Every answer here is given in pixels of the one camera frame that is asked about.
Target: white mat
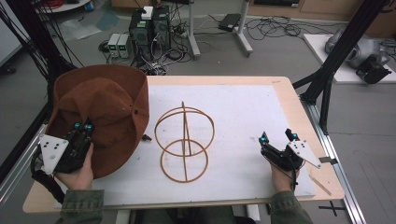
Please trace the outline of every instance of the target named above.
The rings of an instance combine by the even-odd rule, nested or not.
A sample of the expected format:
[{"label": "white mat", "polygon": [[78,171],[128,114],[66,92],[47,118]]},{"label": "white mat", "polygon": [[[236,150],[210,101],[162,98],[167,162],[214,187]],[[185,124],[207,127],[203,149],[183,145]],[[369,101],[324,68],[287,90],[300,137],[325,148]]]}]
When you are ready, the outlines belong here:
[{"label": "white mat", "polygon": [[[328,54],[325,52],[324,47],[330,37],[332,37],[332,35],[304,35],[305,42],[321,63],[324,63],[327,59]],[[384,77],[378,83],[396,83],[396,73],[389,68],[389,66],[385,65],[384,67],[392,73]],[[343,63],[337,70],[334,81],[337,84],[365,84],[365,82],[356,75],[356,69],[353,69],[347,63]]]},{"label": "white mat", "polygon": [[[161,170],[162,150],[154,139],[154,126],[167,110],[181,102],[204,111],[215,123],[216,133],[207,150],[209,165],[198,180],[180,184]],[[268,161],[260,153],[258,138],[266,131],[270,144],[284,149],[289,125],[271,86],[150,86],[150,122],[133,156],[115,173],[97,179],[95,189],[105,189],[105,205],[196,203],[270,198],[274,193]],[[211,126],[188,119],[191,138],[207,142]],[[164,141],[181,138],[182,118],[174,126],[162,126]],[[296,195],[315,195],[305,168],[298,178]]]}]

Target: white mounting plate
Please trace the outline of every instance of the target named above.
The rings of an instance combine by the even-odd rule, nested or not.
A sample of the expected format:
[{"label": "white mounting plate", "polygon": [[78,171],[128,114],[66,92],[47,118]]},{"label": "white mounting plate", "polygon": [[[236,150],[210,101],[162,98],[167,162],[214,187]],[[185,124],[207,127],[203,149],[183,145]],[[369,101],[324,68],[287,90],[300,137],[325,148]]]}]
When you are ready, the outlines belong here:
[{"label": "white mounting plate", "polygon": [[320,168],[320,161],[317,159],[315,154],[312,152],[311,147],[308,145],[306,141],[292,141],[289,143],[291,150],[297,154],[301,159],[304,159],[316,166],[318,169]]},{"label": "white mounting plate", "polygon": [[40,134],[39,138],[43,153],[44,171],[47,175],[51,175],[69,142],[46,134]]}]

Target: hat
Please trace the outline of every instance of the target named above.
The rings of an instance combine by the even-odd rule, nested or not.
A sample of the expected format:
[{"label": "hat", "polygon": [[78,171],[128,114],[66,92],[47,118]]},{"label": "hat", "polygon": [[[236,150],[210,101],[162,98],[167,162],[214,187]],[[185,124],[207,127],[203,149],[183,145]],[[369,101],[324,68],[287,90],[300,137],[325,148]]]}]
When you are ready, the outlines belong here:
[{"label": "hat", "polygon": [[124,65],[93,65],[64,73],[54,85],[54,107],[46,134],[65,136],[90,119],[93,178],[118,170],[136,149],[149,123],[146,75]]}]

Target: gray floor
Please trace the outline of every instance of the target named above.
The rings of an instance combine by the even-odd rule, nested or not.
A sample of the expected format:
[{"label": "gray floor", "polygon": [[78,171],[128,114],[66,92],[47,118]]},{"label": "gray floor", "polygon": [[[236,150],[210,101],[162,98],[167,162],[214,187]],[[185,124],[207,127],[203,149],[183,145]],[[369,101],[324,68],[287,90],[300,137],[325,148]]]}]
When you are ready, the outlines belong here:
[{"label": "gray floor", "polygon": [[[96,24],[104,13],[99,9],[93,13],[75,10],[60,14],[59,20],[84,17],[81,22],[84,25]],[[208,19],[197,20],[195,27]],[[105,63],[103,54],[97,50],[98,45],[108,39],[111,33],[126,32],[128,25],[128,20],[119,20],[106,31],[87,39],[70,40],[67,44],[84,65]],[[205,23],[205,27],[214,26],[216,24],[213,22]],[[336,28],[337,26],[326,27],[331,32]],[[205,32],[218,30],[205,29]],[[197,61],[170,65],[168,76],[279,76],[288,77],[291,82],[295,82],[320,67],[313,52],[303,40],[296,37],[266,37],[259,41],[252,40],[247,35],[254,50],[248,58],[232,35],[198,35],[196,39],[202,57]],[[20,52],[11,61],[17,68],[17,73],[0,76],[0,162],[20,140],[46,102],[46,82],[28,55]],[[395,62],[389,63],[389,66],[396,69]],[[302,87],[297,93],[304,90],[305,87]],[[396,161],[395,95],[394,84],[332,86],[330,137],[367,223],[394,223],[396,220],[396,176],[393,172]],[[23,213],[23,201],[32,184],[30,173],[26,172],[1,208],[0,223],[52,223],[56,220],[57,214]],[[342,202],[333,204],[343,207]],[[343,210],[337,210],[335,216],[332,210],[318,208],[330,206],[330,202],[303,205],[315,223],[349,223]],[[260,209],[262,223],[269,223],[264,207],[261,206]],[[106,211],[102,223],[114,223],[115,217],[114,211]]]}]

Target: green sleeve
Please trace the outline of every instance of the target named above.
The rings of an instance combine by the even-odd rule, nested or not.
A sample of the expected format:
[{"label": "green sleeve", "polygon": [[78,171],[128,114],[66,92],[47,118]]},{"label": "green sleeve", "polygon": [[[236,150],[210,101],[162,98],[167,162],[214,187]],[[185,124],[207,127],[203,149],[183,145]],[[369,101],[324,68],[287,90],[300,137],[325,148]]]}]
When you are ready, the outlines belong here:
[{"label": "green sleeve", "polygon": [[103,200],[103,190],[68,190],[64,195],[61,218],[56,223],[100,223]]},{"label": "green sleeve", "polygon": [[272,224],[313,223],[291,191],[275,194],[271,202]]}]

